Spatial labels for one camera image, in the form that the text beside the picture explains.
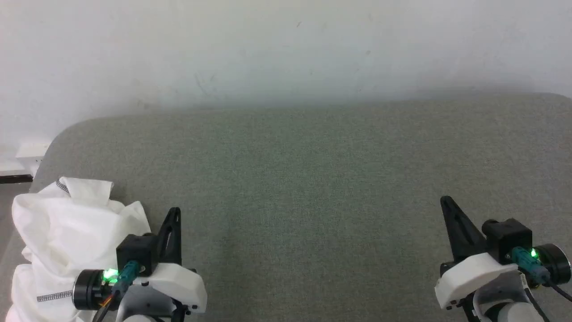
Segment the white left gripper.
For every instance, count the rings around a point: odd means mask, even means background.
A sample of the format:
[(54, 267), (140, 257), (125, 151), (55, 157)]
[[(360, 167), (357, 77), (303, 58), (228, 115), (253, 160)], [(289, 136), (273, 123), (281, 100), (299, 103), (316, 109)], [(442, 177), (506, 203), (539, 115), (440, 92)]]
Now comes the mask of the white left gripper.
[(135, 322), (183, 322), (206, 312), (206, 286), (198, 273), (181, 266), (181, 241), (181, 210), (172, 207), (157, 234), (159, 265), (133, 283)]

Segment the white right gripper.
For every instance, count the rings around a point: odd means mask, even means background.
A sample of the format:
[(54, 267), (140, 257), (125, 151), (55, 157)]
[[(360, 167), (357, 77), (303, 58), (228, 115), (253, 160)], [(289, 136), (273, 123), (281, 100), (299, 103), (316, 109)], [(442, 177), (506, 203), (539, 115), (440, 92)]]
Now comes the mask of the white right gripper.
[(440, 199), (453, 266), (434, 288), (441, 309), (461, 308), (470, 322), (490, 322), (486, 310), (520, 300), (517, 265), (501, 265), (486, 252), (486, 239), (451, 196)]

